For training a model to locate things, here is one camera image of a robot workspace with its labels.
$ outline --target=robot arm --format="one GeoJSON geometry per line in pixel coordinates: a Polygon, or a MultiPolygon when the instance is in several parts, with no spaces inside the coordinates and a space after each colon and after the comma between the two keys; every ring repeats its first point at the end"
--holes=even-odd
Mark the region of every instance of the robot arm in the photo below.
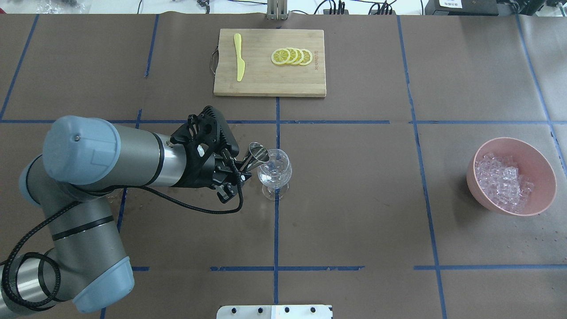
{"type": "Polygon", "coordinates": [[[16,257],[20,241],[0,266],[0,318],[47,310],[71,299],[80,312],[88,313],[122,299],[134,278],[104,196],[122,187],[154,193],[146,186],[208,187],[222,203],[238,194],[238,208],[225,211],[235,212],[242,206],[241,187],[251,177],[249,171],[268,160],[258,143],[250,144],[243,161],[235,160],[238,153],[226,120],[210,106],[190,115],[171,136],[101,119],[57,120],[43,155],[20,177],[24,197],[41,206],[47,220],[53,219],[49,229],[54,248],[46,257],[16,257]]]}

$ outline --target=gray table surface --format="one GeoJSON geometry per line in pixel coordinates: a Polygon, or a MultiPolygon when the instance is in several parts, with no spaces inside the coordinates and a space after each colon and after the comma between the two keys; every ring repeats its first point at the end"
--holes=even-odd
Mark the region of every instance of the gray table surface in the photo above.
{"type": "MultiPolygon", "coordinates": [[[[102,312],[67,302],[36,318],[312,303],[335,318],[565,318],[566,27],[525,16],[0,15],[0,255],[43,219],[17,180],[52,121],[168,134],[210,104],[241,145],[287,151],[290,192],[270,202],[255,178],[241,212],[209,216],[117,191],[134,290],[102,312]],[[214,96],[219,29],[280,26],[325,31],[327,97],[214,96]],[[541,215],[497,215],[470,195],[471,157],[500,136],[553,166],[557,198],[541,215]]],[[[223,208],[208,189],[167,192],[223,208]]],[[[51,247],[41,232],[24,250],[51,247]]]]}

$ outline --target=ice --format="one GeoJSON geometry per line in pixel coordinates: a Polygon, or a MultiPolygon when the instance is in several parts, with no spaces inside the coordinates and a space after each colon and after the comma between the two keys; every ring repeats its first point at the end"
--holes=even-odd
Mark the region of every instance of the ice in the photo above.
{"type": "Polygon", "coordinates": [[[484,194],[500,208],[521,213],[535,185],[521,175],[512,156],[487,153],[475,163],[475,174],[484,194]]]}

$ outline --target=white bracket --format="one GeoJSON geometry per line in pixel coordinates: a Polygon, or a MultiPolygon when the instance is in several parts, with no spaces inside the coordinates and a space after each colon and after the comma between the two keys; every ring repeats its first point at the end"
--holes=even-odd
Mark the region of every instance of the white bracket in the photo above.
{"type": "Polygon", "coordinates": [[[333,319],[331,305],[223,306],[217,319],[333,319]]]}
{"type": "Polygon", "coordinates": [[[287,0],[268,0],[268,20],[287,20],[287,0]]]}

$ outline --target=wine glass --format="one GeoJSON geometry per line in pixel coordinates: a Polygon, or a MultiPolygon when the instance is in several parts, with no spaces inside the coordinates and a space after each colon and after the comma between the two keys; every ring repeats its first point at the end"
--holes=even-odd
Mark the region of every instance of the wine glass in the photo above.
{"type": "Polygon", "coordinates": [[[281,149],[269,149],[269,160],[258,167],[258,178],[262,182],[262,193],[270,200],[282,198],[289,189],[291,163],[281,149]]]}

